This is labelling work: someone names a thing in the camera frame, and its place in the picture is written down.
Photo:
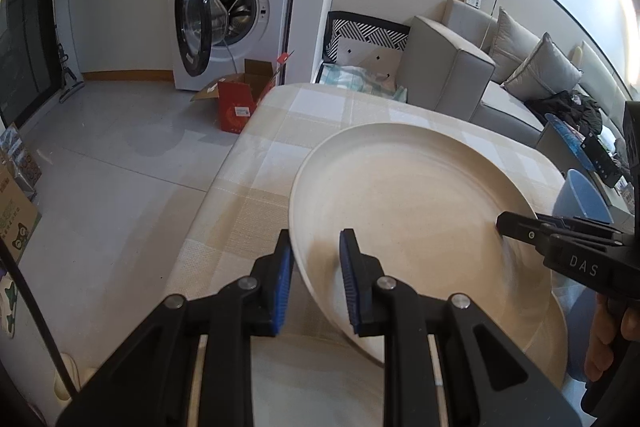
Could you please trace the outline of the right hand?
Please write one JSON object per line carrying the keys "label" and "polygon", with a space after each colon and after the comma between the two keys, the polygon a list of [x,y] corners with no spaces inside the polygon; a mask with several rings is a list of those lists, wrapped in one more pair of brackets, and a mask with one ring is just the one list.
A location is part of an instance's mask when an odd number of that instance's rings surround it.
{"label": "right hand", "polygon": [[611,343],[617,333],[629,341],[638,343],[640,339],[639,312],[627,309],[620,327],[615,326],[611,314],[608,313],[608,299],[598,294],[596,311],[594,311],[589,343],[586,353],[584,371],[588,381],[597,381],[614,361]]}

